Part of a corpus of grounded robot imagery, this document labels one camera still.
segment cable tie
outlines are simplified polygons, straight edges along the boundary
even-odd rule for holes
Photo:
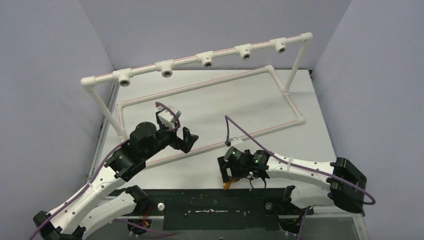
[[[93,189],[93,191],[98,194],[99,192],[97,191],[97,189],[92,185],[91,182],[88,183],[88,185],[90,185],[90,187]]]
[[[289,158],[288,158],[288,162],[287,162],[287,170],[286,170],[286,172],[287,172],[287,176],[288,176],[288,178],[289,178],[290,180],[293,180],[293,179],[290,177],[290,167],[291,167],[292,162],[293,162],[293,157],[291,156],[291,157],[289,157]]]

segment cable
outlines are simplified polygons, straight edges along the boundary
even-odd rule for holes
[[[171,109],[169,107],[165,106],[165,104],[163,104],[161,102],[158,102],[157,101],[154,104],[156,104],[156,107],[157,106],[161,106],[162,108],[164,108],[165,110],[167,110],[175,118],[175,120],[176,120],[176,127],[171,128],[171,129],[168,129],[168,131],[171,131],[171,132],[177,131],[181,127],[180,120],[178,119],[177,115],[173,111],[171,111]]]
[[[310,207],[310,206],[308,206],[308,207],[306,208],[306,210],[305,210],[304,214],[303,214],[302,220],[301,220],[301,222],[300,222],[299,233],[297,234],[297,240],[300,240],[300,239],[301,239],[302,230],[303,230],[303,228],[304,228],[304,223],[305,223],[305,217],[306,217],[306,215],[308,215],[308,211],[309,211],[309,209],[310,209],[310,208],[311,208],[311,207]]]
[[[157,239],[157,238],[170,237],[170,236],[174,236],[175,235],[175,233],[164,233],[164,232],[155,231],[155,230],[152,230],[152,229],[149,229],[149,228],[145,228],[145,227],[142,227],[140,225],[137,225],[135,223],[132,223],[132,222],[127,221],[127,220],[124,220],[124,219],[117,218],[114,221],[121,222],[121,223],[124,223],[124,224],[128,224],[128,225],[131,225],[131,226],[133,226],[135,228],[138,228],[138,229],[141,229],[141,230],[144,230],[144,231],[147,231],[147,232],[151,232],[151,233],[159,234],[160,235],[160,236],[141,236],[141,235],[139,235],[138,237],[140,237],[140,238]]]
[[[248,178],[249,179],[249,183],[250,183],[250,186],[252,187],[252,189],[255,189],[254,187],[253,187],[253,185],[252,185],[252,178]]]
[[[99,175],[100,170],[102,169],[105,162],[108,160],[108,158],[116,151],[118,150],[122,145],[124,145],[126,141],[118,144],[116,147],[114,147],[101,161],[99,164],[97,170],[94,172],[92,178],[90,179],[89,183],[87,183],[81,191],[79,191],[71,200],[69,200],[67,203],[65,203],[61,208],[59,208],[57,211],[55,211],[52,215],[50,215],[43,223],[40,224],[40,226],[37,227],[37,229],[31,234],[29,237],[29,240],[33,240],[34,237],[40,232],[40,230],[48,223],[50,220],[52,220],[56,215],[58,215],[61,211],[63,211],[65,208],[67,208],[71,203],[73,203],[75,200],[77,200],[83,193],[86,192],[86,190],[89,188],[90,184],[93,183],[93,181],[96,179],[97,175]]]
[[[147,213],[143,216],[143,224],[146,224],[146,217],[152,212],[152,205],[148,206]]]
[[[229,140],[229,136],[230,136],[229,128],[228,128],[228,121],[230,121],[235,127],[237,127],[240,131],[242,131],[248,138],[250,138],[256,145],[258,145],[261,149],[263,149],[271,157],[277,159],[278,161],[280,161],[284,164],[288,163],[287,161],[277,157],[274,153],[272,153],[266,147],[264,147],[262,144],[260,144],[254,137],[252,137],[242,127],[240,127],[237,123],[235,123],[229,116],[225,115],[225,121],[226,121],[226,124],[227,124],[227,139],[226,139],[226,141]],[[356,189],[357,191],[359,191],[360,193],[366,195],[367,197],[369,197],[369,199],[371,199],[371,202],[363,202],[364,205],[374,205],[374,204],[376,204],[376,199],[370,193],[368,193],[364,189],[358,187],[357,185],[355,185],[355,184],[353,184],[353,183],[351,183],[351,182],[349,182],[349,181],[347,181],[347,180],[345,180],[345,179],[343,179],[339,176],[327,173],[325,171],[316,170],[316,169],[313,169],[313,168],[309,168],[309,167],[306,167],[306,166],[295,164],[295,163],[292,163],[291,166],[296,167],[296,168],[300,168],[300,169],[303,169],[303,170],[311,171],[313,173],[322,174],[322,175],[325,175],[327,177],[333,178],[333,179],[335,179],[339,182],[342,182],[342,183],[348,185],[349,187]]]

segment connector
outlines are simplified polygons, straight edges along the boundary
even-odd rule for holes
[[[270,42],[278,54],[282,54],[286,51],[287,39],[285,37],[272,39]]]
[[[82,87],[87,91],[93,91],[94,86],[97,85],[96,77],[95,76],[88,76],[81,79],[81,85]]]
[[[113,79],[119,81],[119,85],[122,87],[128,87],[130,85],[130,78],[134,77],[133,70],[131,68],[125,68],[112,72]]]
[[[246,61],[251,58],[251,51],[252,51],[252,45],[251,44],[244,44],[240,46],[234,47],[235,52],[240,55],[241,59]]]
[[[312,37],[313,37],[312,33],[310,33],[310,32],[302,33],[301,36],[302,36],[302,42],[303,42],[304,45],[311,44],[311,40],[312,40]]]
[[[162,72],[162,77],[169,78],[172,76],[172,69],[174,69],[175,64],[174,60],[165,60],[165,61],[158,61],[155,63],[156,65],[156,71]]]
[[[214,58],[213,51],[206,51],[196,54],[196,59],[198,63],[201,63],[204,68],[210,68],[213,65],[212,59]]]

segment black bracket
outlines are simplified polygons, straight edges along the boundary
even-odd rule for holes
[[[346,158],[338,157],[330,165],[334,167],[333,175],[347,180],[361,189],[365,189],[367,186],[367,177]],[[337,207],[355,214],[363,212],[365,197],[363,193],[331,177],[326,181],[330,183],[328,197],[334,201]]]

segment orange wire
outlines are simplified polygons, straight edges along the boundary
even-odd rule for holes
[[[152,212],[152,205],[148,206],[148,211],[147,213],[143,216],[143,225],[146,224],[146,217],[149,216],[150,212]]]

